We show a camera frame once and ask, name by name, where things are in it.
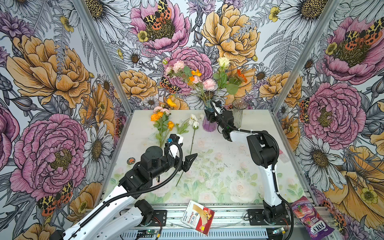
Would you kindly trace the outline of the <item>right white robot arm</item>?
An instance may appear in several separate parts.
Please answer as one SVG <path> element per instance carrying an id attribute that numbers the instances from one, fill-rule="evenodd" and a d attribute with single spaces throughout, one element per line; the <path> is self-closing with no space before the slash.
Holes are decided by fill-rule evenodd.
<path id="1" fill-rule="evenodd" d="M 278 222 L 288 215 L 288 202 L 280 195 L 277 182 L 277 162 L 280 148 L 275 138 L 267 131 L 239 129 L 234 124 L 233 112 L 226 110 L 220 101 L 209 101 L 205 110 L 207 119 L 222 128 L 224 139 L 229 142 L 247 144 L 251 159 L 259 168 L 264 184 L 264 220 L 268 224 Z"/>

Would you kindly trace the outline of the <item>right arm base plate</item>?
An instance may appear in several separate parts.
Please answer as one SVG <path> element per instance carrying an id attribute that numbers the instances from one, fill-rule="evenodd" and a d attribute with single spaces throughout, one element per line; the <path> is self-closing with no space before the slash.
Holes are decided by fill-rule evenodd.
<path id="1" fill-rule="evenodd" d="M 262 209 L 248 209 L 243 220 L 248 221 L 251 226 L 289 226 L 291 224 L 289 215 L 282 215 L 268 222 Z"/>

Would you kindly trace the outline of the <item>yellow poppy flower stem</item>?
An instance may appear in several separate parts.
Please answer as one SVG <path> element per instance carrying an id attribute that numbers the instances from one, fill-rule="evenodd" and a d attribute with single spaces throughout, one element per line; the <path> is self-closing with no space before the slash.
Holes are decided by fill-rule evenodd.
<path id="1" fill-rule="evenodd" d="M 183 97 L 190 109 L 202 109 L 207 100 L 208 91 L 204 86 L 199 70 L 191 71 L 189 69 L 175 72 L 171 70 L 166 74 L 170 85 L 176 91 L 176 94 Z"/>

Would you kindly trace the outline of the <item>cream white rose stem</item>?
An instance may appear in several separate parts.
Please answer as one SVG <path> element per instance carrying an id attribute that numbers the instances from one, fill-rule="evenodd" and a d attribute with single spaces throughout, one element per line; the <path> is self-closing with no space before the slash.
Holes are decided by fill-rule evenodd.
<path id="1" fill-rule="evenodd" d="M 216 83 L 214 89 L 214 99 L 218 99 L 224 95 L 228 85 L 228 69 L 230 67 L 230 60 L 227 57 L 220 57 L 217 60 L 219 67 L 213 74 L 214 82 Z"/>

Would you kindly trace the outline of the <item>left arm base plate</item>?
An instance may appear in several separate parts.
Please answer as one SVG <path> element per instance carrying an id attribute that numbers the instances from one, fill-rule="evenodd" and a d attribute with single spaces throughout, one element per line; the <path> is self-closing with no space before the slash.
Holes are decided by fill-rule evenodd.
<path id="1" fill-rule="evenodd" d="M 167 223 L 167 210 L 154 210 L 150 227 L 165 227 Z"/>

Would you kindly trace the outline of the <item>purple blue glass vase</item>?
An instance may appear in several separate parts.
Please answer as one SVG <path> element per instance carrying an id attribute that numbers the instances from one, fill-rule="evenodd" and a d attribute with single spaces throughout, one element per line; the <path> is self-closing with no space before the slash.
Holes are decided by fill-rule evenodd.
<path id="1" fill-rule="evenodd" d="M 206 132 L 213 132 L 217 128 L 217 123 L 214 122 L 214 117 L 215 117 L 215 111 L 212 108 L 212 100 L 207 100 L 205 102 L 205 116 L 203 120 L 203 129 Z"/>

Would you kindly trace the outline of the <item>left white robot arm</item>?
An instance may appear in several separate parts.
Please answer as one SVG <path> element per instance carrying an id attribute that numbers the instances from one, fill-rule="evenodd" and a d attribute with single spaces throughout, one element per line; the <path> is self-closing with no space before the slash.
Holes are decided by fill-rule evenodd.
<path id="1" fill-rule="evenodd" d="M 190 170 L 198 154 L 184 156 L 182 146 L 183 137 L 171 134 L 164 148 L 147 148 L 103 202 L 72 227 L 55 231 L 50 239 L 110 240 L 125 228 L 148 225 L 154 209 L 139 197 L 165 186 L 178 172 Z"/>

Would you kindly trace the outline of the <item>clear glass vase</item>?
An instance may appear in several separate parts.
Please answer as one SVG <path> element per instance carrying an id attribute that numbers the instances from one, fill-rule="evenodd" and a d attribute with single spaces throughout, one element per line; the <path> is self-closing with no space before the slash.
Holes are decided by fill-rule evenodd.
<path id="1" fill-rule="evenodd" d="M 243 111 L 248 108 L 247 103 L 244 100 L 238 99 L 233 101 L 233 117 L 234 125 L 237 128 L 240 128 L 242 125 Z"/>

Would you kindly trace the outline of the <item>pink rose flower stem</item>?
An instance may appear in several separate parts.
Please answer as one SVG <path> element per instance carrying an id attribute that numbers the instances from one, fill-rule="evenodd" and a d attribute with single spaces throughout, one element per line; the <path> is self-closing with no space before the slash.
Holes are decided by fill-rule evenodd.
<path id="1" fill-rule="evenodd" d="M 176 91 L 170 85 L 170 82 L 169 82 L 168 78 L 166 77 L 166 74 L 169 73 L 171 70 L 174 70 L 175 72 L 178 72 L 179 70 L 184 70 L 184 69 L 189 69 L 191 71 L 194 71 L 188 65 L 186 65 L 184 63 L 184 61 L 181 61 L 181 60 L 175 62 L 173 65 L 167 66 L 165 68 L 165 76 L 162 77 L 162 80 L 161 80 L 161 83 L 160 83 L 161 88 L 164 88 L 165 90 L 167 90 L 171 94 L 176 94 Z"/>

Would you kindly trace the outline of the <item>white small flower stem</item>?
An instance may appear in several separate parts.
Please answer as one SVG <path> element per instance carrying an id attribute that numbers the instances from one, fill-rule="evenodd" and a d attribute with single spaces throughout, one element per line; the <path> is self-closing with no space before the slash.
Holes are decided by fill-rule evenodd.
<path id="1" fill-rule="evenodd" d="M 188 133 L 188 128 L 192 128 L 194 131 L 199 128 L 200 124 L 196 115 L 191 114 L 190 117 L 182 124 L 177 124 L 177 134 L 182 135 Z"/>

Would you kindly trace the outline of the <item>pink carnation pair stem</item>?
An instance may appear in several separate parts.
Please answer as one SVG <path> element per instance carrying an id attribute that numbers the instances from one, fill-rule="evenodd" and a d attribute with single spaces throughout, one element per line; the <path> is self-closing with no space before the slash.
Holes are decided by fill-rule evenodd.
<path id="1" fill-rule="evenodd" d="M 208 79 L 202 81 L 198 76 L 189 77 L 189 86 L 193 89 L 191 93 L 204 102 L 211 100 L 215 95 L 215 90 L 217 88 L 217 83 Z"/>

